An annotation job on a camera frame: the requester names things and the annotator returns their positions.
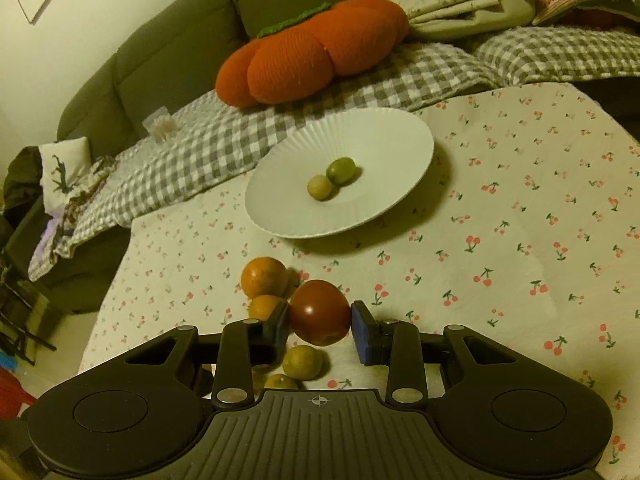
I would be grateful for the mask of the small orange tangerine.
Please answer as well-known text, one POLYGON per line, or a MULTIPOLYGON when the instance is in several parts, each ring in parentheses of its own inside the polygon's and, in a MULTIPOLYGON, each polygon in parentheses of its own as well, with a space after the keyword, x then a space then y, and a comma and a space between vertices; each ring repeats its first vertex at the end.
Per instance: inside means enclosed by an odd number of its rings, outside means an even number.
POLYGON ((247 317, 256 318, 259 321, 267 321, 272 311, 286 300, 274 295, 258 295, 250 300, 247 308, 247 317))

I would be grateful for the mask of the pale yellow small fruit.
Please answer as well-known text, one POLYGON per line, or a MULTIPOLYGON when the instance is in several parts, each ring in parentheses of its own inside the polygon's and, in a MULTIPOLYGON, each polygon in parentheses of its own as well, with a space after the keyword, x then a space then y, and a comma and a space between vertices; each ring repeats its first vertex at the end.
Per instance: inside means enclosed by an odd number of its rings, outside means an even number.
POLYGON ((273 374, 266 379, 264 388, 297 391, 299 389, 299 385, 295 379, 288 377, 285 374, 273 374))

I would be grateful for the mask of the red tomato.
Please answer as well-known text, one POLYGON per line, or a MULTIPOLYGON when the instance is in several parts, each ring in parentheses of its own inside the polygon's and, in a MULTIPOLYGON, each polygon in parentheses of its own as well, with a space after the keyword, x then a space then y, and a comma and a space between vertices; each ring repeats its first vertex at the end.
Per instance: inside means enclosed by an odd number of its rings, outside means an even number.
POLYGON ((300 339, 326 347, 347 335, 352 324, 352 308, 337 287, 326 281, 311 280, 294 292, 288 320, 300 339))

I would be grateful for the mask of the small yellow-green round fruit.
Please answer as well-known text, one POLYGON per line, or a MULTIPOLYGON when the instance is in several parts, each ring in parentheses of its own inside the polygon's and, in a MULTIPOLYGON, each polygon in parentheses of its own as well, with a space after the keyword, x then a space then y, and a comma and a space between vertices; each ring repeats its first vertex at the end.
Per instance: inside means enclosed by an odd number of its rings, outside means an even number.
POLYGON ((314 200, 323 202, 334 193, 334 184, 325 174, 317 174, 308 181, 307 192, 314 200))

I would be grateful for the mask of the green-red small tomato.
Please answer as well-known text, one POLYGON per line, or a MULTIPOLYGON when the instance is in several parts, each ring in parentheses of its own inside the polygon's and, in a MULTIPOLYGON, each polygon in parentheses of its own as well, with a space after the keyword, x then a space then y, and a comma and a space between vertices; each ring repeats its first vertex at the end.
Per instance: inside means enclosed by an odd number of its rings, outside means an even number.
POLYGON ((334 185, 342 186, 352 180, 356 174, 356 162, 350 157, 335 159, 326 168, 326 176, 334 185))

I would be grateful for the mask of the cherry print tablecloth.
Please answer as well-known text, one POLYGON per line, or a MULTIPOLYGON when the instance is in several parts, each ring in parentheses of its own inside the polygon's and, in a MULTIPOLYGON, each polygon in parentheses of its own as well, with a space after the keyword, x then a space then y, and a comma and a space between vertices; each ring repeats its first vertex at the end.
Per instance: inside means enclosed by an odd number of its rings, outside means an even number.
POLYGON ((454 98, 421 115, 424 180, 365 226, 289 242, 244 210, 247 176, 139 218, 83 368, 166 330, 218 333, 246 315, 239 279, 270 256, 377 318, 460 323, 605 400, 608 479, 639 474, 639 144, 569 84, 454 98))

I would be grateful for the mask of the white ribbed plate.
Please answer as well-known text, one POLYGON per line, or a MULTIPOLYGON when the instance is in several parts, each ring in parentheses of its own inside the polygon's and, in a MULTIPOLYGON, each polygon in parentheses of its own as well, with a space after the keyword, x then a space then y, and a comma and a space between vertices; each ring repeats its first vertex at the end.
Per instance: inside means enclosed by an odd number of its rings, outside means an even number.
POLYGON ((269 151, 250 177, 245 210, 259 229, 284 238, 345 232, 403 200, 434 151, 431 129, 402 110, 326 116, 269 151))

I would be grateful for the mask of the grey checkered blanket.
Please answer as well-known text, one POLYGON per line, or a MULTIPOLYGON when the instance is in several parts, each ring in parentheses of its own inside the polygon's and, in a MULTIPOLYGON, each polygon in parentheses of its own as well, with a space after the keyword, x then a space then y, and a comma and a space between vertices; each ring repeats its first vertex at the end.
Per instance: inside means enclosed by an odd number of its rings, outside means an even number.
MULTIPOLYGON (((327 114, 365 107, 414 112, 471 89, 638 73, 639 37, 627 29, 517 27, 461 44, 402 44, 373 70, 299 103, 241 112, 207 92, 178 111, 174 140, 145 139, 114 157, 118 166, 92 208, 90 233, 126 228, 252 169, 288 134, 327 114)), ((43 264, 40 242, 28 266, 32 281, 54 267, 43 264)))

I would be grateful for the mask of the floral purple cloth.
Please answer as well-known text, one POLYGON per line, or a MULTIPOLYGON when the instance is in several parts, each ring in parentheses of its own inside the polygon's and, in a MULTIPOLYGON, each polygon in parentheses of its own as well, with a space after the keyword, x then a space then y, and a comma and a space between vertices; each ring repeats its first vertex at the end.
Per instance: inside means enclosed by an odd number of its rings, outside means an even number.
POLYGON ((118 162, 112 156, 101 156, 70 186, 62 198, 62 204, 53 209, 52 220, 43 234, 39 255, 43 264, 53 266, 61 258, 70 259, 75 250, 102 231, 91 234, 92 208, 114 174, 118 162))

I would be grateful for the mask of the clear cotton swab box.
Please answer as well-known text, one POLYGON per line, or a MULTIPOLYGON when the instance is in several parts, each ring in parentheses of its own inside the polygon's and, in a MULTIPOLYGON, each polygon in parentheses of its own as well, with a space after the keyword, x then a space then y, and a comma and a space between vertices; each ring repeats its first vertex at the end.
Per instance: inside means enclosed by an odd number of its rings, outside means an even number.
POLYGON ((166 107, 161 107, 149 114, 142 122, 142 126, 156 142, 165 142, 179 131, 175 118, 166 107))

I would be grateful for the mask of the white embroidered small pillow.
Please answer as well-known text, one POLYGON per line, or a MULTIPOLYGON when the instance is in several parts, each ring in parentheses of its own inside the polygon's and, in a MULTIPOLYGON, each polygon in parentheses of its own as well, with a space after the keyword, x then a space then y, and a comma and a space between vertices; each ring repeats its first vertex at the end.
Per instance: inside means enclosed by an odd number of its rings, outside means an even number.
POLYGON ((44 212, 55 216, 66 205, 70 192, 91 166, 89 141, 82 136, 38 148, 42 174, 44 212))

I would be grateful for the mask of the dark green sofa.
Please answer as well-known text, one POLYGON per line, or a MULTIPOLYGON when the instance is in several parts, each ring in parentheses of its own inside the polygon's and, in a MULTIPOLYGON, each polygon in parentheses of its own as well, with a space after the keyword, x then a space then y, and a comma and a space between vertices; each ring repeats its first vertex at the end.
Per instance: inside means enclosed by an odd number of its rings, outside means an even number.
MULTIPOLYGON (((264 27, 317 4, 343 0, 176 0, 141 25, 88 79, 62 111, 57 141, 86 138, 90 160, 116 156, 143 138, 142 120, 171 112, 213 90, 222 63, 264 27)), ((27 278, 30 258, 49 221, 38 197, 6 246, 27 278)), ((65 314, 99 310, 126 252, 130 229, 109 228, 61 259, 35 289, 65 314)))

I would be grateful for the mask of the orange pumpkin plush cushion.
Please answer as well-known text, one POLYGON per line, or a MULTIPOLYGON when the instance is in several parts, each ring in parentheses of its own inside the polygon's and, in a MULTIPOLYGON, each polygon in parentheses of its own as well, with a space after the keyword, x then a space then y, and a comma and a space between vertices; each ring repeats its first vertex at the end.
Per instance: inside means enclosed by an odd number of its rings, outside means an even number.
POLYGON ((346 0, 250 40, 222 64, 215 90, 237 108, 308 98, 336 77, 365 72, 402 43, 409 20, 388 0, 346 0))

